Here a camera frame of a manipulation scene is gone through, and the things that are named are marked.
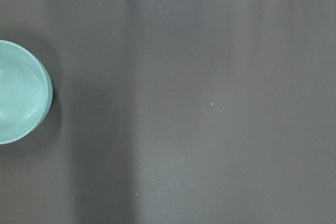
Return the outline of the green bowl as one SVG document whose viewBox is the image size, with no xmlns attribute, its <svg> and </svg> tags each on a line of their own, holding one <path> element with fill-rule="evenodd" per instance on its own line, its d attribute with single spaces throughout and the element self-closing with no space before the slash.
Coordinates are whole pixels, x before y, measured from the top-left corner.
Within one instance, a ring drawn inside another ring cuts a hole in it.
<svg viewBox="0 0 336 224">
<path fill-rule="evenodd" d="M 52 100 L 53 85 L 43 64 L 22 46 L 1 40 L 1 144 L 39 126 Z"/>
</svg>

